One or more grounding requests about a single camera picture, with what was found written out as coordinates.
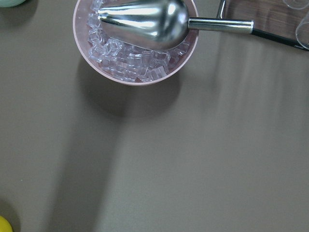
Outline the pink bowl with ice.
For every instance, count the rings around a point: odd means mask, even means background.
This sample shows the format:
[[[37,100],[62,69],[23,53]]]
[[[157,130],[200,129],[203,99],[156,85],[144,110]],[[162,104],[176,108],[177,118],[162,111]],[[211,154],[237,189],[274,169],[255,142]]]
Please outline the pink bowl with ice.
[[[73,34],[89,66],[110,80],[130,86],[155,84],[180,71],[195,49],[197,30],[190,31],[179,46],[167,51],[118,42],[107,36],[97,19],[96,10],[109,3],[108,0],[79,0],[75,5]]]

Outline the steel ice scoop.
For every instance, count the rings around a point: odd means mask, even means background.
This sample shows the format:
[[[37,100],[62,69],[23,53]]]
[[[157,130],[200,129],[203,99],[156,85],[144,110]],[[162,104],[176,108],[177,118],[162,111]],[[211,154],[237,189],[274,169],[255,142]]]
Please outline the steel ice scoop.
[[[148,50],[175,48],[193,30],[252,34],[305,49],[299,38],[257,29],[253,20],[194,16],[184,0],[124,0],[102,6],[96,13],[111,38]]]

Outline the clear tumbler glass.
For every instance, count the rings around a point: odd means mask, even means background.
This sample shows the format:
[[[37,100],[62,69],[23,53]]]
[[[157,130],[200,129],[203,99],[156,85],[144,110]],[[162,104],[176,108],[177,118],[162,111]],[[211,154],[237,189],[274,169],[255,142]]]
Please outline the clear tumbler glass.
[[[295,30],[295,37],[298,43],[305,48],[309,49],[309,21],[303,19]]]

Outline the clear wine glass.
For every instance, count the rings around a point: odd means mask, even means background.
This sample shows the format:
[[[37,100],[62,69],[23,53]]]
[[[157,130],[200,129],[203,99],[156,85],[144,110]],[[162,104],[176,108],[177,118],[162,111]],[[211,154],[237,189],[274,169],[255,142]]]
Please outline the clear wine glass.
[[[309,0],[282,0],[282,2],[294,10],[303,10],[309,6]]]

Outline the yellow lemon upper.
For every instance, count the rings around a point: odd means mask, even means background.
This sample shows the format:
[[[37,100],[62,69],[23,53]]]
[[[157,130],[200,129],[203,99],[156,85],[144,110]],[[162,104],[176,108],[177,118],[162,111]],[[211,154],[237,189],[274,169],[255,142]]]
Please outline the yellow lemon upper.
[[[12,226],[9,221],[0,216],[0,232],[13,232]]]

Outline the mint green bowl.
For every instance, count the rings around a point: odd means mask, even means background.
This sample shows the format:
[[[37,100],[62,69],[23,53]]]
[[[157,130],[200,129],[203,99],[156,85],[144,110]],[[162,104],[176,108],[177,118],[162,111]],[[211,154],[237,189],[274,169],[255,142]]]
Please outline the mint green bowl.
[[[24,2],[25,0],[0,0],[0,7],[1,8],[15,7]]]

